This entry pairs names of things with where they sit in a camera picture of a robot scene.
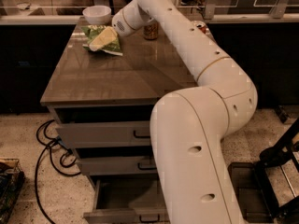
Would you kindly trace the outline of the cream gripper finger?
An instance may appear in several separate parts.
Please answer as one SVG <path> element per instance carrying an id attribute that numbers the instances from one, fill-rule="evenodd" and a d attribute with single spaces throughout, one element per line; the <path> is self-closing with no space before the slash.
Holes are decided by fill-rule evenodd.
<path id="1" fill-rule="evenodd" d="M 91 41 L 91 43 L 89 44 L 89 48 L 91 51 L 97 51 L 113 42 L 116 38 L 116 31 L 112 27 L 106 27 L 98 36 L 96 36 Z"/>

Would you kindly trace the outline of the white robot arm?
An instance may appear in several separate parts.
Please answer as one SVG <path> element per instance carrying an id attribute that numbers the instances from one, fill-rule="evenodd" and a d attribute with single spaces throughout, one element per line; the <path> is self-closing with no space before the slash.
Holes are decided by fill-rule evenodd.
<path id="1" fill-rule="evenodd" d="M 121 36 L 159 22 L 194 78 L 162 97 L 150 139 L 171 224 L 245 224 L 221 139 L 249 122 L 256 88 L 246 72 L 177 9 L 176 0 L 133 0 L 112 19 Z"/>

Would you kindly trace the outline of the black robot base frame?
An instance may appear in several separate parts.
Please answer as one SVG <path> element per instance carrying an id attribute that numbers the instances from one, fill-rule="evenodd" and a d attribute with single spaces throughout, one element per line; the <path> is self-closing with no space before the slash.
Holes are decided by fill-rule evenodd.
<path id="1" fill-rule="evenodd" d="M 299 133 L 299 119 L 285 132 L 276 144 L 262 151 L 256 162 L 232 162 L 229 175 L 233 183 L 242 217 L 248 223 L 299 224 L 299 197 L 295 196 L 280 205 L 270 182 L 267 170 L 282 167 L 292 161 L 297 171 L 299 162 L 295 154 L 298 142 L 293 142 Z"/>

